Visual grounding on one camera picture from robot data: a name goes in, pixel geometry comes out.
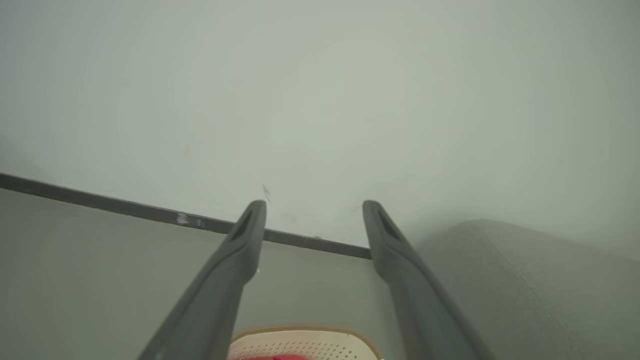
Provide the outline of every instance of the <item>gray fabric upholstery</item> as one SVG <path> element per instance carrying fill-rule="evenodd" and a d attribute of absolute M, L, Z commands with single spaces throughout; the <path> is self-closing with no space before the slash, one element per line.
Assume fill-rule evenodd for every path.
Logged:
<path fill-rule="evenodd" d="M 640 359 L 640 262 L 489 220 L 417 247 L 496 359 Z"/>

